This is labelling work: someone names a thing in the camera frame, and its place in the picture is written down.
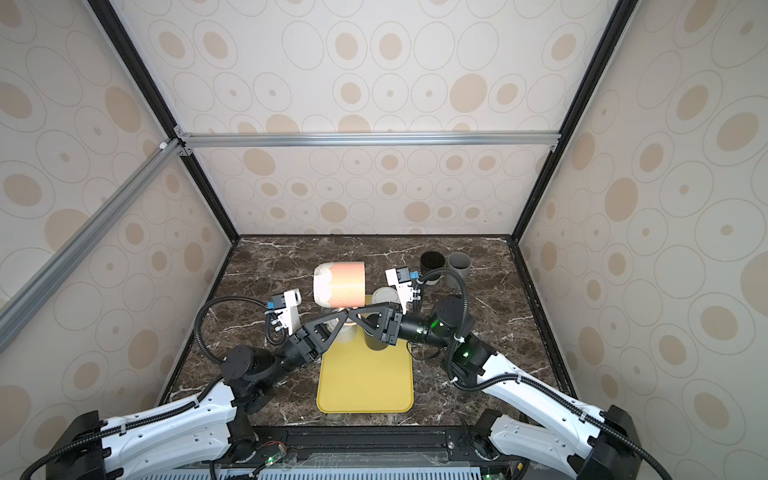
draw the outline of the patterned wallpaper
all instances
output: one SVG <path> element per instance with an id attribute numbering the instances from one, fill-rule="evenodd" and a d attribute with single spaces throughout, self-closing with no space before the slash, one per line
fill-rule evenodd
<path id="1" fill-rule="evenodd" d="M 676 480 L 768 471 L 766 46 L 764 0 L 645 2 L 522 241 L 581 398 Z"/>
<path id="2" fill-rule="evenodd" d="M 172 161 L 0 354 L 3 480 L 77 415 L 154 406 L 230 245 L 184 171 Z"/>
<path id="3" fill-rule="evenodd" d="M 120 0 L 186 131 L 558 130 L 615 0 Z"/>
<path id="4" fill-rule="evenodd" d="M 0 308 L 165 135 L 91 16 L 0 2 Z"/>
<path id="5" fill-rule="evenodd" d="M 241 234 L 509 233 L 547 145 L 202 148 Z"/>

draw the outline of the brown marble tabletop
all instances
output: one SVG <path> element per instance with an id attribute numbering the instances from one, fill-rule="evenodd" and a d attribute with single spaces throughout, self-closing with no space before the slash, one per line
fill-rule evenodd
<path id="1" fill-rule="evenodd" d="M 427 250 L 444 255 L 461 251 L 472 258 L 467 280 L 475 317 L 475 335 L 493 345 L 512 362 L 550 386 L 558 387 L 536 330 L 505 238 L 501 237 L 244 237 L 227 265 L 216 296 L 253 296 L 264 302 L 272 295 L 300 289 L 303 321 L 324 313 L 313 301 L 313 272 L 321 263 L 363 261 L 366 292 L 386 286 L 384 271 L 407 265 L 419 268 Z M 427 287 L 423 313 L 445 295 L 454 293 L 445 282 Z M 274 347 L 264 340 L 264 314 L 249 303 L 220 303 L 205 319 L 203 333 L 218 355 L 239 344 Z M 433 351 L 414 346 L 416 356 Z M 325 414 L 316 406 L 320 361 L 276 385 L 276 398 L 250 417 L 254 425 L 459 425 L 473 424 L 486 408 L 517 418 L 509 405 L 482 392 L 462 392 L 450 386 L 440 359 L 413 361 L 413 407 L 404 413 Z M 171 400 L 199 391 L 218 374 L 193 346 L 184 360 Z"/>

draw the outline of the robotic arm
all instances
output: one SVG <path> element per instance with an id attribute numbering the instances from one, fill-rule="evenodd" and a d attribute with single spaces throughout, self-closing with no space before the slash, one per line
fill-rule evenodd
<path id="1" fill-rule="evenodd" d="M 401 278 L 401 283 L 412 283 L 418 297 L 417 280 L 405 274 Z M 411 295 L 404 287 L 401 290 Z M 358 323 L 366 335 L 389 345 L 404 339 L 447 348 L 444 368 L 457 387 L 496 396 L 541 425 L 486 410 L 472 430 L 473 445 L 484 458 L 519 455 L 572 478 L 607 480 L 636 478 L 641 459 L 646 459 L 664 472 L 662 478 L 670 478 L 639 446 L 632 419 L 624 410 L 612 406 L 603 412 L 522 371 L 471 333 L 474 320 L 466 307 L 466 295 L 443 298 L 429 316 L 404 311 L 398 303 L 379 303 L 334 312 L 292 328 L 274 353 L 236 346 L 220 364 L 221 377 L 198 396 L 101 422 L 96 412 L 77 417 L 46 455 L 50 458 L 31 465 L 22 480 L 29 480 L 36 468 L 46 464 L 47 480 L 135 480 L 193 462 L 248 462 L 263 445 L 247 415 L 275 396 L 273 386 L 281 379 L 324 354 L 346 321 Z M 330 329 L 333 320 L 335 327 Z M 70 448 L 78 442 L 82 445 Z M 270 447 L 274 455 L 263 466 L 285 455 L 284 445 Z"/>

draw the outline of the gray cup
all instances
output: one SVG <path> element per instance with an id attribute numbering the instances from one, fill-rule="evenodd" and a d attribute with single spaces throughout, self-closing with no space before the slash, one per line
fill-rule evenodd
<path id="1" fill-rule="evenodd" d="M 454 252 L 448 255 L 448 259 L 446 259 L 445 263 L 445 268 L 453 270 L 461 275 L 466 283 L 469 271 L 472 269 L 472 259 L 469 258 L 469 255 L 466 253 Z M 443 278 L 445 278 L 446 285 L 453 289 L 458 289 L 458 283 L 456 282 L 456 279 L 453 278 L 453 275 L 444 275 Z"/>

